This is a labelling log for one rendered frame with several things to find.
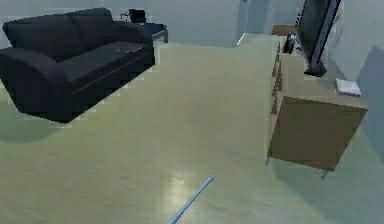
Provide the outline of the white flat box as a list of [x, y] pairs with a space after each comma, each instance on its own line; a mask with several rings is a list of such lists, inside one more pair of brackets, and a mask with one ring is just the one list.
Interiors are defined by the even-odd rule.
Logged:
[[336, 79], [334, 81], [336, 91], [340, 94], [360, 96], [361, 90], [355, 81]]

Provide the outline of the black box on table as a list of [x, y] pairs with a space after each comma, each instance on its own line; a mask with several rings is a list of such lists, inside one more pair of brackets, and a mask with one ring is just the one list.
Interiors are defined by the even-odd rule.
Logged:
[[129, 18], [132, 23], [145, 23], [146, 15], [144, 10], [129, 9]]

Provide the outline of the dark blue side table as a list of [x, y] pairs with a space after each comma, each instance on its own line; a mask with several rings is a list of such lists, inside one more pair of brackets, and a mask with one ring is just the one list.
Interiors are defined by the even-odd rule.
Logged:
[[146, 23], [144, 27], [148, 29], [153, 40], [162, 38], [165, 43], [168, 42], [168, 28], [165, 24]]

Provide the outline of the black television set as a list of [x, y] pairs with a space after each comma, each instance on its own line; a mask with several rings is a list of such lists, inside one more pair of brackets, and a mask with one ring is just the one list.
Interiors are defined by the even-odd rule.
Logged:
[[297, 41], [307, 63], [306, 75], [322, 77], [321, 57], [341, 0], [305, 0], [297, 27]]

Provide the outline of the grey blue baseball bat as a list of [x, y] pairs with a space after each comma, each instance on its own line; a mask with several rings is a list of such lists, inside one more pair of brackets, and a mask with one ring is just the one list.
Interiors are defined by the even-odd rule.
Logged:
[[207, 179], [200, 185], [197, 190], [192, 194], [192, 196], [184, 203], [184, 205], [172, 216], [168, 224], [176, 224], [178, 220], [182, 217], [185, 211], [192, 205], [192, 203], [197, 199], [197, 197], [203, 192], [203, 190], [214, 181], [214, 177], [209, 175]]

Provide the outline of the small black device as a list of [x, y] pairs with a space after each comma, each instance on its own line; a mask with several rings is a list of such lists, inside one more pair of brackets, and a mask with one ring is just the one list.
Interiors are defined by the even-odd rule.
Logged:
[[291, 32], [287, 36], [286, 41], [285, 41], [284, 46], [283, 46], [283, 52], [284, 53], [291, 54], [293, 52], [296, 38], [297, 38], [297, 35], [295, 32]]

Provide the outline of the brown television cabinet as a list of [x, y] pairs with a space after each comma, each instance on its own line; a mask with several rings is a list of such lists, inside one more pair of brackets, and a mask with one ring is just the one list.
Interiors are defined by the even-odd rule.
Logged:
[[331, 58], [328, 72], [309, 76], [303, 53], [283, 51], [285, 38], [276, 36], [270, 86], [266, 158], [335, 170], [360, 126], [368, 105], [360, 97], [342, 95], [336, 81], [345, 75]]

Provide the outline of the black sofa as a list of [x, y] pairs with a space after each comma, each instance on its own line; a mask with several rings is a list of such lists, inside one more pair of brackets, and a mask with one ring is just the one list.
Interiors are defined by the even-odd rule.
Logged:
[[8, 21], [0, 81], [21, 113], [68, 123], [155, 64], [151, 34], [107, 8]]

